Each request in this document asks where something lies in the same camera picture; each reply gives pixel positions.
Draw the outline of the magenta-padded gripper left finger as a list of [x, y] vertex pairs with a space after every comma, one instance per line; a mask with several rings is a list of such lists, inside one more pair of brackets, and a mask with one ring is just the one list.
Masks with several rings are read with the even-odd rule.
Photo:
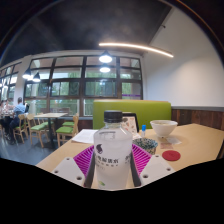
[[90, 188], [93, 183], [94, 169], [94, 147], [90, 146], [75, 157], [64, 158], [52, 173], [76, 185]]

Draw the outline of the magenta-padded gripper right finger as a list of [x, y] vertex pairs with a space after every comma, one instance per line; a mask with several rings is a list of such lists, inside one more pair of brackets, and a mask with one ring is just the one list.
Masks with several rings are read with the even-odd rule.
[[175, 172], [160, 155], [151, 155], [135, 144], [132, 145], [130, 169], [135, 187], [148, 185]]

